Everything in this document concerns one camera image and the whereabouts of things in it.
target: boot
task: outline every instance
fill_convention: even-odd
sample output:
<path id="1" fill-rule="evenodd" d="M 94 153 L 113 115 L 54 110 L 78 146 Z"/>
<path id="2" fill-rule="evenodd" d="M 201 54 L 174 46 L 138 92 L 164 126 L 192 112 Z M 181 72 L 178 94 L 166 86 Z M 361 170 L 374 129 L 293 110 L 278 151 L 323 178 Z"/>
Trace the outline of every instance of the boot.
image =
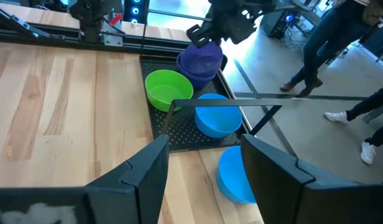
<path id="1" fill-rule="evenodd" d="M 314 88 L 318 88 L 318 87 L 321 87 L 323 84 L 323 82 L 320 80 L 320 79 L 317 79 L 314 83 L 312 83 L 311 85 L 307 85 L 300 93 L 297 97 L 307 97 L 308 95 L 310 95 L 310 93 L 313 91 Z"/>
<path id="2" fill-rule="evenodd" d="M 291 91 L 297 84 L 294 84 L 292 82 L 287 82 L 286 84 L 280 86 L 280 90 L 283 92 Z"/>

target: black metal tray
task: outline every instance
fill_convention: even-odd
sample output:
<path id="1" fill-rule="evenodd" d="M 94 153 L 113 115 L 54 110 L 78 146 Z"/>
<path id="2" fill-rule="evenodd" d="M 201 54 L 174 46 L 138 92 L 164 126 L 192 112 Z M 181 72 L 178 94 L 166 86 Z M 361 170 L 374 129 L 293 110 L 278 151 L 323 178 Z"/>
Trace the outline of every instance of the black metal tray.
<path id="1" fill-rule="evenodd" d="M 176 70 L 176 58 L 141 56 L 143 81 L 148 74 L 160 69 Z M 233 98 L 226 91 L 218 75 L 209 81 L 203 89 L 195 90 L 192 98 L 198 98 L 205 93 L 217 93 L 229 99 Z M 153 137 L 156 138 L 162 132 L 167 113 L 155 109 L 148 100 L 147 104 Z M 242 125 L 237 131 L 223 139 L 210 138 L 197 129 L 194 122 L 194 113 L 195 109 L 193 107 L 184 107 L 173 114 L 167 133 L 170 136 L 170 151 L 234 146 L 240 144 L 241 135 L 247 133 L 246 127 Z"/>

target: wooden table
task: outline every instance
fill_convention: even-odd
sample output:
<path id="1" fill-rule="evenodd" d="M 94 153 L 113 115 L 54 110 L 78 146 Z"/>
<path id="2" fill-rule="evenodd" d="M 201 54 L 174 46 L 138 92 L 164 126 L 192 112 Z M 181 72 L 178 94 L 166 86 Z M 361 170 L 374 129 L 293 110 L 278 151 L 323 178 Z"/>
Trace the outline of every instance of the wooden table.
<path id="1" fill-rule="evenodd" d="M 68 14 L 0 6 L 27 22 L 78 27 Z M 187 40 L 181 30 L 147 30 Z M 85 185 L 151 141 L 139 55 L 0 43 L 0 187 Z M 222 152 L 170 155 L 159 223 L 262 223 L 256 205 L 218 190 Z"/>

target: gray floor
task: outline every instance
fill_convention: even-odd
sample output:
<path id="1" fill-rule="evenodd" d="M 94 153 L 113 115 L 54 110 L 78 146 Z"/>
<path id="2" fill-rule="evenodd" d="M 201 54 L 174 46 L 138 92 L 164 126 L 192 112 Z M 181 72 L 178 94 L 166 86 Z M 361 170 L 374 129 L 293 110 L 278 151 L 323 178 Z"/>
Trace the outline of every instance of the gray floor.
<path id="1" fill-rule="evenodd" d="M 151 7 L 204 16 L 209 3 L 202 0 L 198 2 L 154 0 L 151 1 Z M 200 24 L 198 21 L 170 16 L 152 14 L 151 18 L 150 25 L 156 23 L 157 26 L 183 30 L 194 24 Z M 280 94 L 279 86 L 289 81 L 303 65 L 303 57 L 298 48 L 288 49 L 281 42 L 269 39 L 260 31 L 238 45 L 227 41 L 222 44 L 222 48 L 229 58 L 223 73 L 234 92 L 251 95 L 251 89 L 234 61 L 239 63 L 241 70 L 257 92 L 266 93 L 266 97 Z M 324 85 L 316 89 L 312 95 L 367 97 L 383 87 L 383 66 L 376 63 L 359 47 L 349 46 L 349 48 L 350 51 L 345 57 L 337 58 L 331 65 L 320 68 L 319 77 Z M 289 94 L 297 94 L 302 88 L 303 83 Z M 327 121 L 323 113 L 344 111 L 358 101 L 273 100 L 283 104 L 282 109 L 274 117 L 275 124 L 299 158 L 351 180 L 364 183 L 383 181 L 383 146 L 377 150 L 377 156 L 371 166 L 362 163 L 359 157 L 361 142 L 383 125 L 383 116 L 370 124 L 365 124 L 358 118 L 343 126 Z M 246 107 L 242 110 L 252 126 L 264 115 L 261 108 Z M 268 123 L 257 137 L 287 152 L 284 139 L 279 137 L 279 130 L 273 127 L 275 127 L 273 123 Z"/>

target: green bowl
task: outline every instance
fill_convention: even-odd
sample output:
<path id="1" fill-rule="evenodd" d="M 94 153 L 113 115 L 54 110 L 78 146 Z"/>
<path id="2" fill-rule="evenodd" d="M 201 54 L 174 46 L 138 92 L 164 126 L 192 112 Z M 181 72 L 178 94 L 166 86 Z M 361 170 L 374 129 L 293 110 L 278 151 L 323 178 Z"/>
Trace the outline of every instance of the green bowl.
<path id="1" fill-rule="evenodd" d="M 193 96 L 190 81 L 171 70 L 157 70 L 150 73 L 144 85 L 150 103 L 164 112 L 168 112 L 172 100 L 190 99 Z"/>

